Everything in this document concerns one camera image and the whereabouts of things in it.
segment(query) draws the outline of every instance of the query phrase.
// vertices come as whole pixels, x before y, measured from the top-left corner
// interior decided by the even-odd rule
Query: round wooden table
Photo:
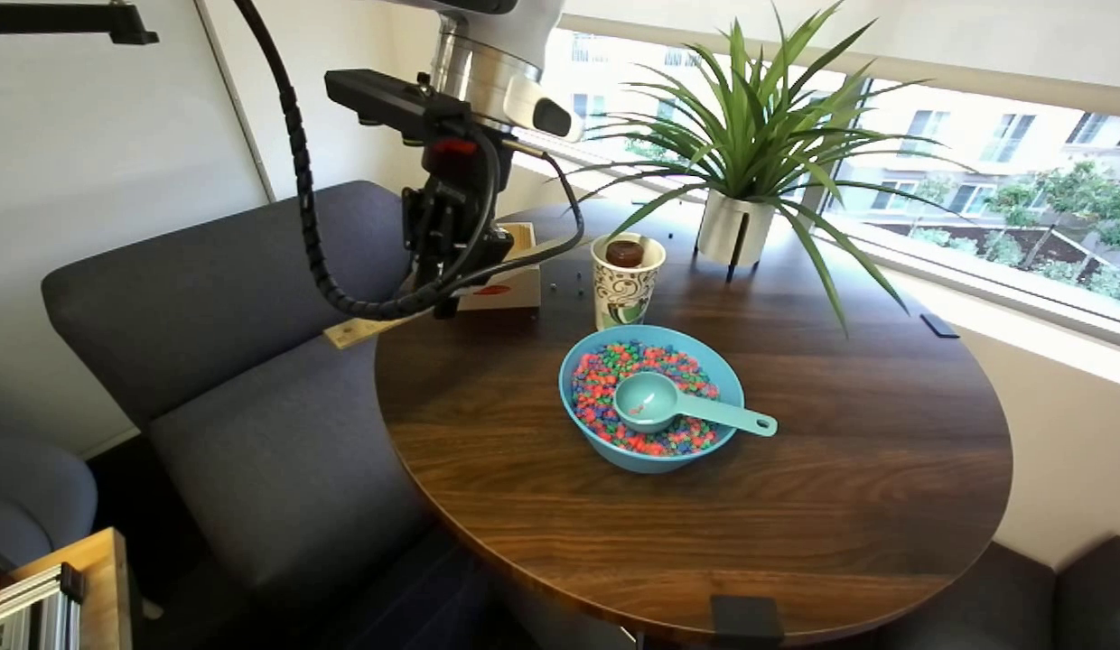
[[[525,215],[571,227],[561,208]],[[604,233],[621,208],[584,215]],[[716,618],[727,598],[803,647],[952,583],[1010,485],[1003,416],[963,343],[831,247],[845,337],[787,225],[728,284],[722,263],[691,263],[692,215],[640,231],[667,245],[648,321],[718,351],[780,433],[660,475],[606,465],[557,394],[565,351],[593,330],[583,245],[545,263],[543,309],[424,317],[379,339],[382,420],[433,510],[521,583],[651,640],[733,631]]]

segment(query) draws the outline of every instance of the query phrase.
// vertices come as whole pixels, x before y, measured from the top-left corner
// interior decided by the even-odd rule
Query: spoon
[[[637,375],[630,375],[616,387],[616,394],[615,394],[615,409],[624,420],[624,427],[631,427],[640,433],[657,433],[677,416],[709,420],[709,423],[733,427],[733,428],[745,428],[745,433],[754,433],[754,438],[774,438],[775,433],[775,420],[774,416],[746,410],[746,409],[736,409],[736,403],[727,403],[727,402],[709,402],[709,398],[683,394],[660,371],[637,371]]]

